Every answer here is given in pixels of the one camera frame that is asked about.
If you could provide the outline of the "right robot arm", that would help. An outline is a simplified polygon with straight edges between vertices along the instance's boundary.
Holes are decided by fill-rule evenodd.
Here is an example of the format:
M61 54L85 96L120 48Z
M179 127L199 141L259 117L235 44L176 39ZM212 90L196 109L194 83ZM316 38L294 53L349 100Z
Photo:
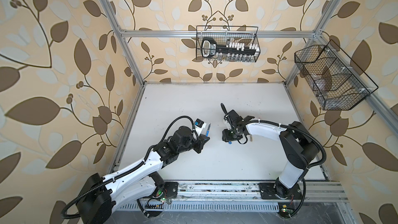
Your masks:
M221 104L224 113L223 120L227 126L222 132L222 140L227 143L239 142L244 145L250 136L258 136L267 140L270 145L274 142L276 148L266 149L280 169L284 168L275 180L274 185L268 190L269 195L280 199L291 197L298 189L298 183L304 182L305 175L313 167L320 166L326 161L326 151L322 144L313 137L298 121L291 124L281 124L268 120L255 120L254 116L240 116L235 110L227 111Z

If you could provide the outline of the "blue fountain pen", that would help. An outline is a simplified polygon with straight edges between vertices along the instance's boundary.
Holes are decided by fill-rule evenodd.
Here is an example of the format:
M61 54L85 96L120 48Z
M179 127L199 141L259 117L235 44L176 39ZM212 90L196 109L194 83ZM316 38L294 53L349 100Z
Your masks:
M206 130L206 136L209 136L209 131L210 131L211 123L208 125L207 130Z

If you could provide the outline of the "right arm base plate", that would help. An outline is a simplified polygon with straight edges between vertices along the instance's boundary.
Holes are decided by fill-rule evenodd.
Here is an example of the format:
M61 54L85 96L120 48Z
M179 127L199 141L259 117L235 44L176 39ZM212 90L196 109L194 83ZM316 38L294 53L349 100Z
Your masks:
M301 200L303 198L298 183L292 188L287 188L279 181L259 183L258 186L263 200Z

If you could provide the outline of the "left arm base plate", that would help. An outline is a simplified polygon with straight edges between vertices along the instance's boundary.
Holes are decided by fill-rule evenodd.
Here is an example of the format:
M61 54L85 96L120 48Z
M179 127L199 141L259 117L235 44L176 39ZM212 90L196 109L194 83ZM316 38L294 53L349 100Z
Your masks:
M154 192L144 197L144 199L175 199L178 195L179 183L176 181L166 181L161 186L156 186Z

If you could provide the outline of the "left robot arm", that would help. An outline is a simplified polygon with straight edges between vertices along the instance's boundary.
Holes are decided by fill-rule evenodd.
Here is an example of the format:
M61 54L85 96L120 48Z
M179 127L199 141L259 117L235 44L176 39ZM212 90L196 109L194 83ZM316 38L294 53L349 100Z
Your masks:
M103 224L121 206L142 198L164 197L164 180L159 171L175 162L183 152L201 153L209 137L202 134L206 123L186 116L191 126L179 127L172 136L148 148L145 156L105 176L95 173L79 195L60 212L62 219L81 219L85 224Z

